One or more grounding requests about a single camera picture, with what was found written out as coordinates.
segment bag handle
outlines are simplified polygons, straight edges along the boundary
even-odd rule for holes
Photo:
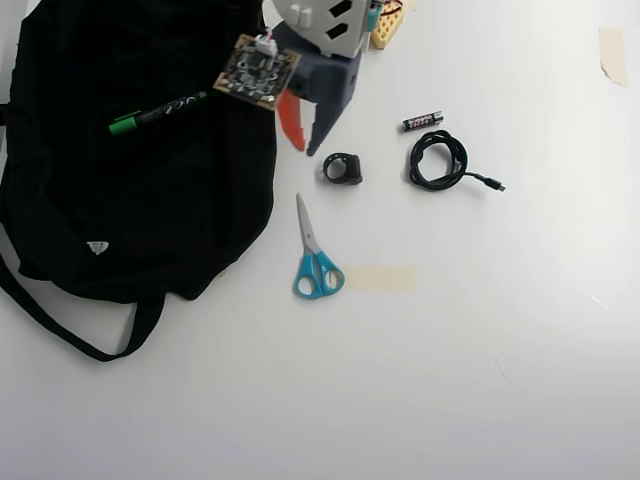
[[[133,320],[133,330],[127,348],[121,353],[110,355],[98,350],[93,345],[85,342],[74,333],[70,332],[45,312],[40,305],[29,295],[29,293],[18,283],[13,276],[4,259],[0,255],[0,287],[13,298],[36,322],[57,335],[62,340],[70,343],[85,355],[98,360],[99,362],[111,362],[118,358],[128,357],[138,350],[149,337],[153,329],[158,324],[162,309],[164,308],[165,296],[158,296],[150,300],[139,302],[136,307],[136,315]]]

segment masking tape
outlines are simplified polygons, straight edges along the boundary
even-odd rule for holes
[[[343,269],[348,290],[363,292],[408,292],[415,290],[417,272],[413,267],[351,266]]]
[[[613,83],[628,87],[624,31],[620,28],[601,28],[599,33],[602,71]]]

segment scissors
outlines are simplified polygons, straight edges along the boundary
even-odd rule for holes
[[[298,220],[300,221],[304,256],[300,263],[300,271],[296,277],[294,289],[298,295],[308,300],[338,293],[342,290],[342,287],[344,287],[344,273],[329,260],[329,257],[327,257],[318,245],[316,236],[313,234],[313,229],[311,228],[311,220],[309,220],[307,207],[305,207],[304,201],[302,200],[302,195],[298,194],[296,196],[296,202],[298,204]],[[311,293],[305,293],[300,289],[300,283],[305,278],[311,283]],[[337,286],[335,287],[330,286],[328,283],[328,280],[333,278],[337,279]]]

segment black backpack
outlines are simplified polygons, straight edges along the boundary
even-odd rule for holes
[[[265,228],[274,115],[225,95],[112,137],[117,117],[211,88],[259,0],[42,0],[22,24],[6,123],[0,220],[20,273],[74,295],[137,303],[118,355],[51,318],[0,259],[0,286],[102,362],[142,346],[165,295],[192,300]]]

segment battery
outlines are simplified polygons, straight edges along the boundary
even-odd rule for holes
[[[405,132],[411,132],[412,130],[419,130],[420,128],[432,127],[443,121],[444,115],[442,112],[429,113],[428,115],[405,120],[402,122],[402,129]]]

